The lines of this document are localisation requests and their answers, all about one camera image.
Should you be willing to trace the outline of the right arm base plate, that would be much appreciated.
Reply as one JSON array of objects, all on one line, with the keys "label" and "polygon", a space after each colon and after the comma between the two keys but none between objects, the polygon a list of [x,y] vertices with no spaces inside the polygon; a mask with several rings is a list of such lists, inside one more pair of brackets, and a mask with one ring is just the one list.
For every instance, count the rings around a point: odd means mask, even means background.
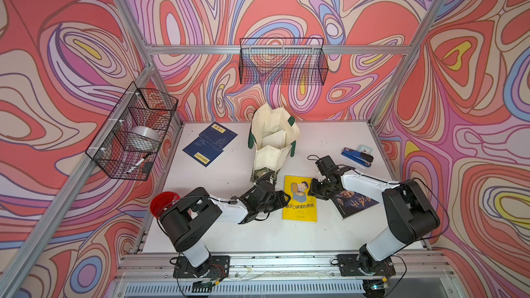
[{"label": "right arm base plate", "polygon": [[390,257],[377,262],[365,254],[339,254],[336,256],[342,277],[393,277],[396,269]]}]

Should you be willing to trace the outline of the dark portrait cover book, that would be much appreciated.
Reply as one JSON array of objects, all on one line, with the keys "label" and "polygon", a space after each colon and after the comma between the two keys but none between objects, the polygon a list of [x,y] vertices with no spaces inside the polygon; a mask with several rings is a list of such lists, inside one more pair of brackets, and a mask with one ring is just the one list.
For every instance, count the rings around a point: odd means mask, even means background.
[{"label": "dark portrait cover book", "polygon": [[342,191],[341,193],[335,195],[331,200],[337,208],[342,219],[346,219],[361,211],[371,208],[372,206],[378,205],[378,202],[374,199],[350,190]]}]

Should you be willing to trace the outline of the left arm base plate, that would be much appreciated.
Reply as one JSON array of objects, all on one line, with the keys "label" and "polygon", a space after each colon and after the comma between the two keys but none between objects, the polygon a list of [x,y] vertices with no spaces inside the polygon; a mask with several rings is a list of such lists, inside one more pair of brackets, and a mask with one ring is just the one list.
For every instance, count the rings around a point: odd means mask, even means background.
[{"label": "left arm base plate", "polygon": [[210,256],[202,265],[193,267],[184,256],[174,260],[173,277],[175,279],[223,280],[229,276],[230,257],[228,255]]}]

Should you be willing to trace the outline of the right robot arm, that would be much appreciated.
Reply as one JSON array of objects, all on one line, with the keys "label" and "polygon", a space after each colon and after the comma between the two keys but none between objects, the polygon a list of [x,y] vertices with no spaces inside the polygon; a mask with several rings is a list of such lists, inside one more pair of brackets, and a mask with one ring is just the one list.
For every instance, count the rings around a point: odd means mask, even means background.
[{"label": "right robot arm", "polygon": [[418,182],[375,178],[351,166],[338,165],[330,156],[316,157],[315,163],[322,179],[311,182],[309,194],[313,197],[331,200],[349,192],[385,208],[386,228],[360,248],[361,260],[381,262],[440,227],[440,218]]}]

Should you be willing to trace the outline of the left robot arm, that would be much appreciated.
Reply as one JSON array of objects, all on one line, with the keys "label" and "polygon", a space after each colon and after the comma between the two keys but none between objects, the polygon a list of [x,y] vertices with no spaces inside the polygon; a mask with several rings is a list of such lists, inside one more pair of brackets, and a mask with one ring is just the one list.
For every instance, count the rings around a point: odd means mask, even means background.
[{"label": "left robot arm", "polygon": [[195,269],[210,262],[211,253],[201,239],[217,222],[238,225],[269,216],[286,208],[291,196],[275,189],[270,179],[258,179],[256,184],[239,197],[222,199],[198,187],[172,204],[163,207],[155,218],[174,249]]}]

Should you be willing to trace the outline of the yellow cartoon cover book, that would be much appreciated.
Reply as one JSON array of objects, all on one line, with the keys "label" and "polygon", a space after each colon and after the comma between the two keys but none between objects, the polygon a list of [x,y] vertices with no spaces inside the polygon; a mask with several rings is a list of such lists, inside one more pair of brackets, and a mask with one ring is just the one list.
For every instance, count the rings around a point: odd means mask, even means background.
[{"label": "yellow cartoon cover book", "polygon": [[284,192],[291,198],[283,208],[282,219],[294,222],[317,222],[317,199],[309,195],[312,178],[285,176]]}]

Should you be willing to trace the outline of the cream canvas tote bag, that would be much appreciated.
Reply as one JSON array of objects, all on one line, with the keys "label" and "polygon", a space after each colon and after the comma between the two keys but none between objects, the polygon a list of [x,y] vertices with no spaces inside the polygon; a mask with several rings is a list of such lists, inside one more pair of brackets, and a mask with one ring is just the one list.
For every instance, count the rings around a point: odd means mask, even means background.
[{"label": "cream canvas tote bag", "polygon": [[248,134],[248,147],[255,149],[251,181],[269,172],[276,178],[288,157],[295,155],[300,128],[285,108],[265,103],[255,112]]}]

